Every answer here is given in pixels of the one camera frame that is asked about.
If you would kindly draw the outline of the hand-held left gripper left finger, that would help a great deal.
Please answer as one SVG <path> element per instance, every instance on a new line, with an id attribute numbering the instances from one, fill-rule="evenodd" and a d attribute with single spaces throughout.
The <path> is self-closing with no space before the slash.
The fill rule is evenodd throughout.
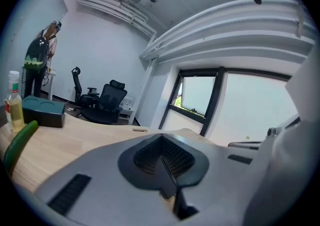
<path id="1" fill-rule="evenodd" d="M 146 191 L 159 191 L 169 199 L 176 195 L 176 179 L 165 161 L 165 139 L 155 134 L 129 147 L 118 158 L 122 176 L 134 187 Z"/>

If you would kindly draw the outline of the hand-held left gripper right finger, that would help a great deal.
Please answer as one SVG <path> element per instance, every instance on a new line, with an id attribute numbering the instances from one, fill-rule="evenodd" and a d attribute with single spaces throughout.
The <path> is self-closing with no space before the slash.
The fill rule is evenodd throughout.
<path id="1" fill-rule="evenodd" d="M 162 134 L 161 160 L 178 187 L 196 186 L 209 169 L 207 156 L 175 135 Z"/>

